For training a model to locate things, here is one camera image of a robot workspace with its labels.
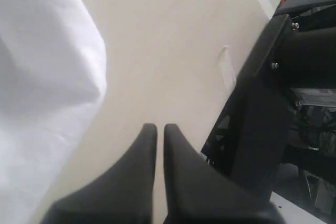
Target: white fabric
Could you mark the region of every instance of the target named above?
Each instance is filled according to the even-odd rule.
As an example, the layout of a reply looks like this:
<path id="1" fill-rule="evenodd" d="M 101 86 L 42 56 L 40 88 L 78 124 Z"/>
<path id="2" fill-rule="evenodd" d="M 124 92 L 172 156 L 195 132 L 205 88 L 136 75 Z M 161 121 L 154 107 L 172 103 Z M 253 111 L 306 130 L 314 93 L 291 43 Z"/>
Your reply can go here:
<path id="1" fill-rule="evenodd" d="M 95 115 L 106 56 L 81 0 L 0 7 L 0 223 L 22 224 Z"/>

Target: white tape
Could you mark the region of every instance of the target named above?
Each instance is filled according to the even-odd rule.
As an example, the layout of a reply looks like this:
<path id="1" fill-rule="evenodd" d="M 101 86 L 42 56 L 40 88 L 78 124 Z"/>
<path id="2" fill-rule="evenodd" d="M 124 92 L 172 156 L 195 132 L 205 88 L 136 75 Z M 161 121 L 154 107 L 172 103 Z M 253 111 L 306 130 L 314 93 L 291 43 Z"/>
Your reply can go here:
<path id="1" fill-rule="evenodd" d="M 218 55 L 219 66 L 222 72 L 224 85 L 228 92 L 232 92 L 236 86 L 236 73 L 231 64 L 230 46 L 224 46 Z"/>
<path id="2" fill-rule="evenodd" d="M 275 9 L 273 8 L 269 0 L 258 0 L 268 19 L 271 19 L 274 15 Z"/>

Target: white sheet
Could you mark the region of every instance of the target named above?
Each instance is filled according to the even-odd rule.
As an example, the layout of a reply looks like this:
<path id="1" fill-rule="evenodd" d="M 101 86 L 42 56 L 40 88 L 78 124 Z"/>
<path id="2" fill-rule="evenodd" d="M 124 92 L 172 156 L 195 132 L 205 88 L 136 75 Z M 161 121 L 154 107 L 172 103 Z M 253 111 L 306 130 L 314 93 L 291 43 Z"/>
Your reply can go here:
<path id="1" fill-rule="evenodd" d="M 0 0 L 0 223 L 26 223 L 94 117 L 105 47 L 81 0 Z"/>

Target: white cloth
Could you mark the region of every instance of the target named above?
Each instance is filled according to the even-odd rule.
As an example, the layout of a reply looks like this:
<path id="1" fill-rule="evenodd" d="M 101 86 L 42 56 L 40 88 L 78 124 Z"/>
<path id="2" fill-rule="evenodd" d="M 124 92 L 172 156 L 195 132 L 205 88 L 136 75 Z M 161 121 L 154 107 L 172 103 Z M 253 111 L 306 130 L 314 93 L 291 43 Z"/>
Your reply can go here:
<path id="1" fill-rule="evenodd" d="M 23 224 L 106 90 L 105 47 L 81 0 L 0 0 L 0 223 Z"/>

